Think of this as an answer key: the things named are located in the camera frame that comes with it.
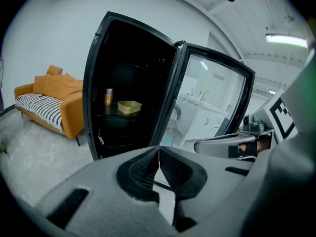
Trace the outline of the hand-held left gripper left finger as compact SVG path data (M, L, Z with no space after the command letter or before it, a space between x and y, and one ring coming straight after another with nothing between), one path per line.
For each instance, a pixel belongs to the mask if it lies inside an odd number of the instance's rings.
M148 147L97 160L51 189L30 213L54 237L173 237L153 190L161 169L174 180L179 156Z

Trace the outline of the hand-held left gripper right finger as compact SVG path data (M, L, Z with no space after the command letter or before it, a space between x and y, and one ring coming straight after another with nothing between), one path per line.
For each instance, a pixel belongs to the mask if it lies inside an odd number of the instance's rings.
M241 237L270 154L247 162L160 147L160 168L175 193L176 231L184 237Z

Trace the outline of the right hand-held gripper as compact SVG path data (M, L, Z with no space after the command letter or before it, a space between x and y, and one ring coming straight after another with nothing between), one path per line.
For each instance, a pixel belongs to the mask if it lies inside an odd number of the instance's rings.
M200 139L194 144L194 151L218 158L237 158L238 145L256 141L270 135L272 144L290 139L296 135L296 126L282 100L284 90L279 90L253 114L243 119L243 132Z

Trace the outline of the person's right hand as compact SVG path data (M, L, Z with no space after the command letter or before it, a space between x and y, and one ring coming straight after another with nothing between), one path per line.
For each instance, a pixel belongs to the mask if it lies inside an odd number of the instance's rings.
M268 140L254 141L244 144L238 144L238 151L243 157L257 157L257 155L264 150L270 148Z

